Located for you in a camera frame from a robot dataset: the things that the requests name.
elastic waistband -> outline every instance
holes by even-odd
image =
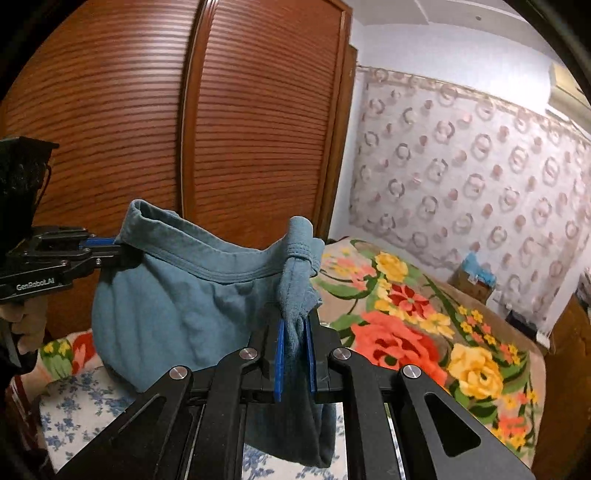
[[[281,273],[289,257],[307,260],[318,273],[324,242],[313,238],[304,217],[290,219],[287,234],[269,248],[239,247],[194,225],[175,212],[144,200],[129,205],[118,242],[138,248],[204,280],[237,283]]]

blue garment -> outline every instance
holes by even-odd
[[[92,309],[96,349],[139,391],[175,365],[210,367],[246,346],[269,308],[285,320],[281,402],[249,405],[245,441],[304,465],[327,467],[335,447],[334,405],[309,392],[304,319],[320,304],[310,277],[320,268],[322,240],[311,223],[290,220],[266,250],[229,244],[143,200],[134,200],[118,242],[144,252],[133,269],[103,269]]]

white floral sheet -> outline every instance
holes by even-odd
[[[129,391],[109,375],[105,367],[81,372],[48,385],[47,391],[41,396],[40,414],[43,436],[53,468],[58,471],[63,467],[132,401]],[[342,404],[337,404],[336,411],[335,455],[330,468],[322,469],[286,462],[245,445],[242,480],[347,480]]]

patterned curtain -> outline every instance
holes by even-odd
[[[572,125],[459,85],[365,69],[350,221],[453,271],[469,251],[502,303],[544,315],[589,239],[591,146]]]

finger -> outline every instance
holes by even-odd
[[[18,303],[7,303],[0,305],[0,318],[9,322],[20,322],[24,308]]]
[[[38,331],[45,331],[46,317],[44,315],[25,315],[20,322],[12,324],[15,335],[30,335]]]
[[[24,355],[27,352],[34,352],[43,345],[45,332],[35,332],[32,335],[25,335],[18,341],[18,353]]]
[[[27,313],[45,316],[47,314],[47,295],[26,300],[24,314]]]

